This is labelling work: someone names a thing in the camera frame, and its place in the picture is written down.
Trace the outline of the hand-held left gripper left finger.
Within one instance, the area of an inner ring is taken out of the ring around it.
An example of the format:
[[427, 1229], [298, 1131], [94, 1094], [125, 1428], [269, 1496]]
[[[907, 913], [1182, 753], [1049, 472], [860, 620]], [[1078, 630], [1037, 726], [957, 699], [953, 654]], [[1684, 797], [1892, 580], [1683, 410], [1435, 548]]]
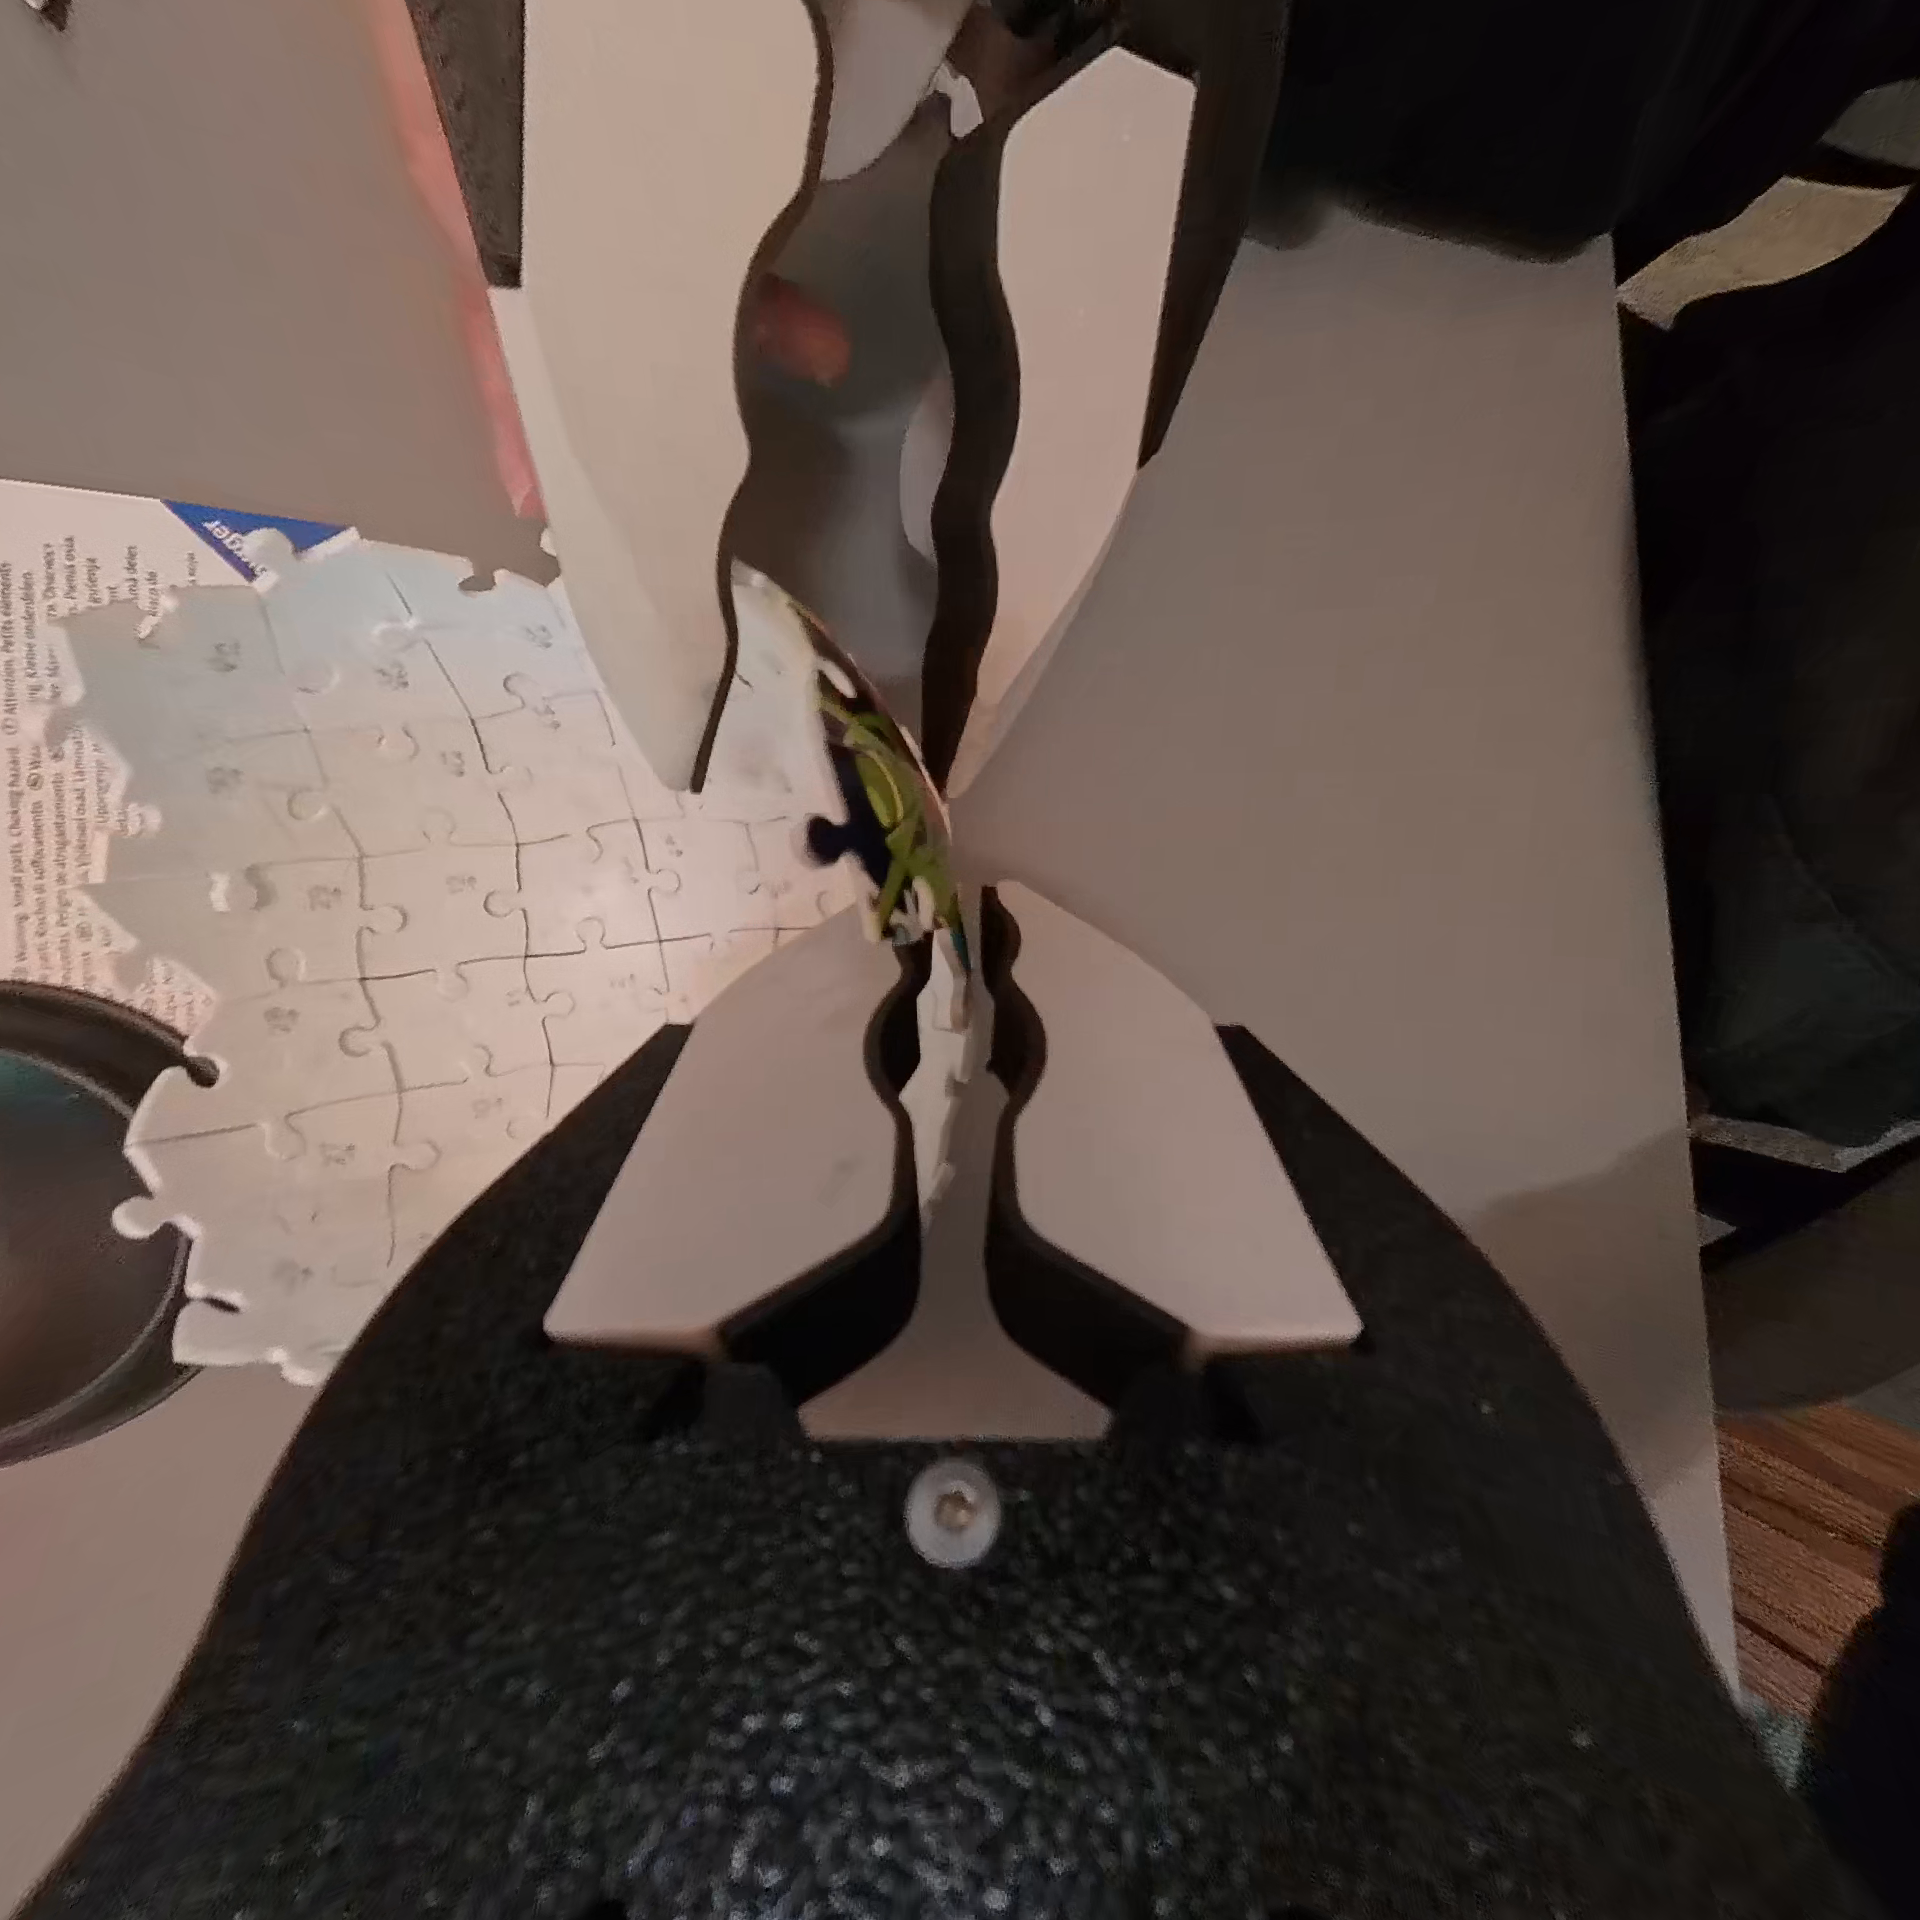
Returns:
[[795, 1408], [875, 1360], [922, 1293], [903, 1089], [923, 947], [846, 910], [690, 1025], [543, 1333], [574, 1349], [762, 1369]]

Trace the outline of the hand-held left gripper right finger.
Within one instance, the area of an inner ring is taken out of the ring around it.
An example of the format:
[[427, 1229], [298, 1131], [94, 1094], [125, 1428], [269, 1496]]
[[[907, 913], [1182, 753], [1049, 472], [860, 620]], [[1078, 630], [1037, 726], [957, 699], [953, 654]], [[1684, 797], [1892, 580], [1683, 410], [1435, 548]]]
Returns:
[[1003, 1091], [983, 1268], [1001, 1330], [1108, 1413], [1362, 1333], [1211, 1018], [1033, 890], [983, 891]]

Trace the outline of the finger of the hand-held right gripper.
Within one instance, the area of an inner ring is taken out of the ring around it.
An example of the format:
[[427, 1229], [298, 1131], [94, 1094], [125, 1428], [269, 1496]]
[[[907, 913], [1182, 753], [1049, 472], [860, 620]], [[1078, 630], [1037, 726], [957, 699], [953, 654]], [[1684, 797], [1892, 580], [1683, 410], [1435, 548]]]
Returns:
[[659, 780], [699, 789], [737, 665], [745, 313], [820, 174], [802, 3], [530, 3], [516, 397], [567, 603]]
[[949, 800], [1030, 698], [1137, 490], [1190, 122], [1188, 77], [1107, 44], [937, 169], [922, 747]]

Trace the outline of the partly built puzzle ball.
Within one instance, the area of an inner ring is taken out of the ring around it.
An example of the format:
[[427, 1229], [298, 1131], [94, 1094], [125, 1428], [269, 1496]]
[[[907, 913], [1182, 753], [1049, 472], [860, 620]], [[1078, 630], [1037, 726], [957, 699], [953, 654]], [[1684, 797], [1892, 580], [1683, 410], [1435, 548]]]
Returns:
[[77, 610], [15, 683], [106, 817], [73, 931], [185, 1040], [115, 1227], [174, 1357], [322, 1381], [445, 1225], [668, 1025], [851, 913], [966, 965], [943, 804], [778, 584], [731, 570], [703, 781], [642, 756], [561, 584], [257, 536], [257, 584]]

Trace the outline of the white instruction leaflet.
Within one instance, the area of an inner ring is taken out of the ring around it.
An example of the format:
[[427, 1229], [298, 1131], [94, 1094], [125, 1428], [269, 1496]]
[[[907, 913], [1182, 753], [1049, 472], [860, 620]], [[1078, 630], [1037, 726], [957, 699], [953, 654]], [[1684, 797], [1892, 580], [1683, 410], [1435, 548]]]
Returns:
[[130, 1005], [177, 1030], [203, 986], [101, 913], [89, 885], [213, 885], [275, 857], [350, 857], [294, 812], [319, 762], [261, 608], [249, 539], [302, 556], [326, 522], [5, 482], [7, 986]]

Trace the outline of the person's right forearm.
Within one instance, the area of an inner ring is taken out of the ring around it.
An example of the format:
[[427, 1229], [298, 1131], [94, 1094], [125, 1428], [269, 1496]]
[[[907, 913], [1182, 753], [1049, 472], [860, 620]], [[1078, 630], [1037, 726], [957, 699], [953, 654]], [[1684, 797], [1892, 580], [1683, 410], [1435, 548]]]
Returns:
[[1270, 179], [1417, 234], [1623, 277], [1731, 221], [1863, 93], [1915, 3], [1297, 4]]

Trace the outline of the black ball stand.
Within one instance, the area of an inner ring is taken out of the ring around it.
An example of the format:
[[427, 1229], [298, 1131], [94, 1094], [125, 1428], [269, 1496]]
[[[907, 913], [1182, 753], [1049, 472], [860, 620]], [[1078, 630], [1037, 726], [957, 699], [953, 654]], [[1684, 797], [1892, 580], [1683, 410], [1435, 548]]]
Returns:
[[188, 1238], [130, 1238], [132, 1116], [178, 1034], [117, 1001], [3, 986], [3, 1462], [73, 1449], [174, 1396]]

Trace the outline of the person's right hand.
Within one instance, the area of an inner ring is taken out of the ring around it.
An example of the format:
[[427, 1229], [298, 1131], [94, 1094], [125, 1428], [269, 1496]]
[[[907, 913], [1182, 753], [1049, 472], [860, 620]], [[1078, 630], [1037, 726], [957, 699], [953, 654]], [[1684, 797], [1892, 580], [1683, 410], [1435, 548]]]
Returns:
[[851, 370], [847, 324], [790, 278], [765, 275], [750, 300], [748, 339], [758, 362], [818, 388]]

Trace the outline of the person's dark clothing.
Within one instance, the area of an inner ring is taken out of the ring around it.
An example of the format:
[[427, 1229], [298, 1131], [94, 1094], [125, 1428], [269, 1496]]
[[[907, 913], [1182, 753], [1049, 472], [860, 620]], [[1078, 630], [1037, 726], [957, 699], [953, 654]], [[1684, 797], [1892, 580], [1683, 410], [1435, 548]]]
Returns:
[[1915, 185], [1623, 313], [1647, 713], [1721, 1410], [1915, 1374]]

